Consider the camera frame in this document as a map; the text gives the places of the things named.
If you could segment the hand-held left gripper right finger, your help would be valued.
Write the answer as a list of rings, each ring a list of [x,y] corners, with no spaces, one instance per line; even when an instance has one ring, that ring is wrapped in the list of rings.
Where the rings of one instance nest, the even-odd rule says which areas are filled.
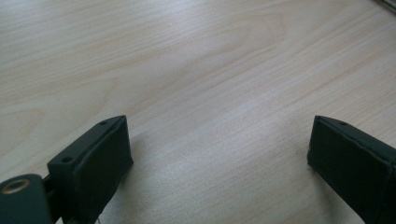
[[[307,162],[366,224],[396,224],[396,148],[316,116]]]

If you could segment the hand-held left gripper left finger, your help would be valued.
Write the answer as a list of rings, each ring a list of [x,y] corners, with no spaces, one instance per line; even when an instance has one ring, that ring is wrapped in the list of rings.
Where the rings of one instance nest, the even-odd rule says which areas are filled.
[[[95,124],[56,155],[48,169],[63,221],[95,222],[133,163],[124,116]]]

